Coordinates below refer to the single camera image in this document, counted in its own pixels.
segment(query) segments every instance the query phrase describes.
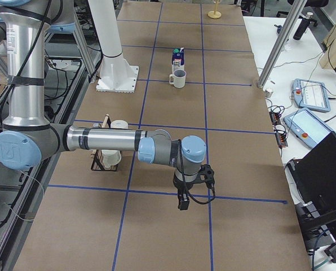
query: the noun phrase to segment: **black cylinder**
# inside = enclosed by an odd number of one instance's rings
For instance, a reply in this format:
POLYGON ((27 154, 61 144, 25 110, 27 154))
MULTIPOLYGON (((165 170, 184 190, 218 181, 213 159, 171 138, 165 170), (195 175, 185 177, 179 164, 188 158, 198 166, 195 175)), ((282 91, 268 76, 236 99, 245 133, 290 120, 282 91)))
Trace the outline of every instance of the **black cylinder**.
POLYGON ((310 20, 303 18, 301 23, 299 24, 299 27, 296 30, 296 33, 294 33, 293 38, 299 41, 302 38, 303 33, 306 31, 309 25, 310 25, 310 20))

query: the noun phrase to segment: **black chair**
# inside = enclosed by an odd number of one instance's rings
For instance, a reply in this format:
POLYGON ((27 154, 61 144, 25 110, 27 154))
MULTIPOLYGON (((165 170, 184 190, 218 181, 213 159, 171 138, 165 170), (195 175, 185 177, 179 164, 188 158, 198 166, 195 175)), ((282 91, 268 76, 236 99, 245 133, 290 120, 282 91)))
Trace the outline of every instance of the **black chair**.
MULTIPOLYGON (((305 7, 325 7, 327 6, 329 0, 308 0, 307 3, 304 5, 305 7)), ((294 0, 288 0, 288 3, 292 5, 294 0)), ((281 14, 288 15, 287 11, 279 11, 277 12, 277 17, 281 17, 281 14)), ((310 21, 313 22, 313 26, 318 26, 317 20, 310 18, 310 21)))

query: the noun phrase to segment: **computer monitor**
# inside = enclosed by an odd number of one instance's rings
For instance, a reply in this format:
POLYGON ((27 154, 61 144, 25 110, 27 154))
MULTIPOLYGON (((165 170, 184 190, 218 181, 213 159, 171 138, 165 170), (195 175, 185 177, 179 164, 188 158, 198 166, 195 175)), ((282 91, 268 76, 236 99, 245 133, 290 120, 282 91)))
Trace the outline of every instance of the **computer monitor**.
MULTIPOLYGON (((328 134, 295 165, 297 188, 320 215, 336 210, 336 134, 328 134)), ((336 240, 336 221, 326 224, 336 240)))

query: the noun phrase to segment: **white table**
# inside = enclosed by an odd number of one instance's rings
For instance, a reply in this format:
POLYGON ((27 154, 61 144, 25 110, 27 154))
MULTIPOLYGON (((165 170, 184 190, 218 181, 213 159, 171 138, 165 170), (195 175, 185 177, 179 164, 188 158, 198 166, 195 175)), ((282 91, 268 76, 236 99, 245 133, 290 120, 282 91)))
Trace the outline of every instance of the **white table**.
MULTIPOLYGON (((254 53, 256 65, 258 68, 263 68, 277 39, 277 28, 274 25, 283 25, 285 19, 244 17, 244 20, 252 51, 254 53)), ((291 33, 289 41, 285 46, 285 50, 281 53, 276 65, 293 61, 302 62, 307 59, 314 58, 322 52, 320 45, 317 43, 310 30, 308 30, 299 41, 296 41, 292 38, 299 23, 300 20, 297 22, 296 27, 291 33)), ((269 80, 264 86, 264 89, 271 88, 274 91, 273 95, 270 97, 273 105, 283 105, 285 107, 289 107, 291 105, 290 96, 293 80, 296 78, 309 79, 311 72, 315 69, 317 62, 319 61, 319 58, 320 57, 317 57, 305 63, 286 64, 282 67, 273 69, 269 80)), ((334 70, 322 69, 318 63, 314 73, 311 76, 311 80, 324 82, 330 92, 336 94, 336 73, 334 70)), ((330 100, 330 105, 330 112, 315 112, 315 114, 322 120, 331 118, 336 114, 336 100, 330 100)), ((297 111, 297 109, 297 105, 293 102, 293 105, 286 109, 282 114, 282 118, 297 111)), ((336 118, 332 119, 327 124, 336 131, 336 118)), ((288 147, 283 148, 282 151, 283 164, 286 164, 292 158, 303 158, 310 151, 310 149, 292 132, 289 133, 288 147)), ((297 193, 297 188, 288 170, 286 170, 286 175, 290 185, 292 198, 295 203, 298 203, 301 201, 301 199, 297 193)), ((321 248, 316 252, 315 265, 322 262, 326 258, 323 250, 324 248, 321 248)), ((336 271, 336 264, 327 263, 319 270, 336 271)))

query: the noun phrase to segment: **black end effector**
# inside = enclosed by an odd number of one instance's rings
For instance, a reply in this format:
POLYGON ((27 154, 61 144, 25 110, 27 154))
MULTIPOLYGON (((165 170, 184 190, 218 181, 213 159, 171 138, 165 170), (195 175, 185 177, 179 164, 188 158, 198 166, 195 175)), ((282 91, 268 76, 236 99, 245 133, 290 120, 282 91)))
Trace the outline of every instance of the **black end effector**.
POLYGON ((210 165, 202 165, 196 179, 192 182, 181 181, 174 175, 173 184, 178 189, 178 209, 181 211, 188 209, 189 198, 192 198, 198 204, 208 204, 215 198, 214 171, 210 165), (207 202, 199 202, 195 199, 189 190, 197 183, 205 183, 207 188, 212 191, 213 198, 209 199, 207 202))

